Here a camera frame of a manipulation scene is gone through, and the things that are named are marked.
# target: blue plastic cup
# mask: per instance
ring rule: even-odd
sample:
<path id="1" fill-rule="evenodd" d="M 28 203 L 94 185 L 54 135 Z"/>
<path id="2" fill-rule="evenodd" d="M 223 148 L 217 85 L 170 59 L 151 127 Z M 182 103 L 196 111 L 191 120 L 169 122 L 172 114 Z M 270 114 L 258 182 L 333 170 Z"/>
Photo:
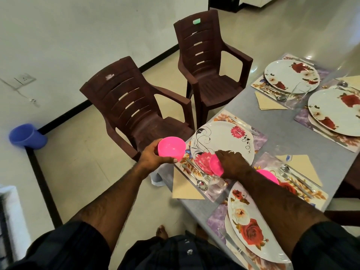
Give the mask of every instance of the blue plastic cup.
<path id="1" fill-rule="evenodd" d="M 11 130 L 9 134 L 11 144 L 27 146 L 34 150 L 41 149 L 47 143 L 47 137 L 39 133 L 32 124 L 22 124 Z"/>

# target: plastic bowl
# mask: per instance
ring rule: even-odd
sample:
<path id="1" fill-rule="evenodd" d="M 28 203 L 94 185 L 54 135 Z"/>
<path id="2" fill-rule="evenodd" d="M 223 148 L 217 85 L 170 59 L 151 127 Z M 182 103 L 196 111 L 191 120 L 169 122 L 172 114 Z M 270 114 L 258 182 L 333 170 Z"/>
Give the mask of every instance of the plastic bowl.
<path id="1" fill-rule="evenodd" d="M 169 136 L 162 139 L 158 144 L 159 156 L 173 157 L 180 161 L 185 154 L 186 143 L 181 138 Z"/>
<path id="2" fill-rule="evenodd" d="M 266 169 L 258 169 L 257 172 L 262 174 L 263 176 L 265 176 L 266 178 L 268 178 L 270 181 L 274 182 L 275 184 L 277 184 L 277 185 L 279 184 L 279 181 L 276 178 L 276 176 L 273 175 L 271 172 L 267 171 Z"/>
<path id="3" fill-rule="evenodd" d="M 224 173 L 224 169 L 223 169 L 223 166 L 221 165 L 220 163 L 220 160 L 218 159 L 218 157 L 216 156 L 216 154 L 213 154 L 211 157 L 210 157 L 210 168 L 212 170 L 212 172 L 214 174 L 216 174 L 217 176 L 221 176 L 223 175 Z"/>

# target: beige napkin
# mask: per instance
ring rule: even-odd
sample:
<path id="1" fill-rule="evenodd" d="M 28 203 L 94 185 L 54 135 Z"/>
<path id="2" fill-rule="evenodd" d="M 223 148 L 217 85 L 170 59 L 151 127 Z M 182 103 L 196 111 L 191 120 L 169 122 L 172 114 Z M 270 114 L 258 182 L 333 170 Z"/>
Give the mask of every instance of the beige napkin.
<path id="1" fill-rule="evenodd" d="M 176 167 L 174 167 L 174 181 L 172 197 L 177 199 L 205 200 L 203 195 Z"/>
<path id="2" fill-rule="evenodd" d="M 274 100 L 268 98 L 260 92 L 255 91 L 260 110 L 287 110 L 287 108 Z"/>
<path id="3" fill-rule="evenodd" d="M 349 86 L 354 87 L 357 90 L 360 90 L 360 76 L 338 78 L 338 80 L 346 81 L 349 84 Z"/>
<path id="4" fill-rule="evenodd" d="M 309 178 L 318 186 L 323 186 L 317 173 L 314 169 L 313 164 L 310 162 L 309 156 L 307 155 L 293 155 L 292 160 L 286 162 L 287 155 L 277 155 L 276 157 L 286 163 L 289 167 L 292 167 L 297 172 L 301 173 L 303 176 Z"/>

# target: dining table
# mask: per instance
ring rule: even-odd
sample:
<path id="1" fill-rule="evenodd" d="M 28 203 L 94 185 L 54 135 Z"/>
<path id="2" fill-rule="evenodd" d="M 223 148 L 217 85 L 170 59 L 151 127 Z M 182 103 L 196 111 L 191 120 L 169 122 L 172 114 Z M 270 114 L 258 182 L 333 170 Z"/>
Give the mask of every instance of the dining table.
<path id="1" fill-rule="evenodd" d="M 341 74 L 338 70 L 331 72 L 322 82 L 342 77 L 343 75 Z M 231 102 L 223 107 L 223 110 L 225 109 L 241 118 L 241 120 L 268 137 L 267 142 L 255 155 L 253 163 L 264 152 L 273 155 L 308 155 L 323 183 L 321 189 L 329 195 L 329 198 L 322 207 L 322 210 L 325 211 L 359 152 L 351 152 L 295 121 L 294 117 L 307 104 L 307 100 L 300 102 L 293 110 L 262 111 L 259 109 L 255 91 L 257 90 L 249 84 Z M 173 164 L 164 164 L 158 170 L 158 174 L 170 191 L 173 189 L 173 170 Z M 207 225 L 207 220 L 211 214 L 228 197 L 231 187 L 232 184 L 227 187 L 215 202 L 209 199 L 179 199 L 179 201 L 218 247 L 235 262 L 242 265 L 239 259 Z"/>

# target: white wall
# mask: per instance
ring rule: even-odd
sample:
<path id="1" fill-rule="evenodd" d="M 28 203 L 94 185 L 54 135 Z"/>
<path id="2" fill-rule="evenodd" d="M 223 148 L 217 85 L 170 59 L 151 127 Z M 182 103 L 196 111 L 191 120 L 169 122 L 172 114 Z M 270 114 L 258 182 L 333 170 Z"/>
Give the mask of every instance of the white wall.
<path id="1" fill-rule="evenodd" d="M 208 0 L 0 0 L 0 77 L 28 73 L 20 89 L 0 82 L 0 184 L 19 192 L 31 239 L 52 228 L 24 150 L 8 132 L 42 127 L 85 97 L 79 88 L 97 71 L 132 56 L 137 66 L 177 43 L 173 23 L 207 10 Z"/>

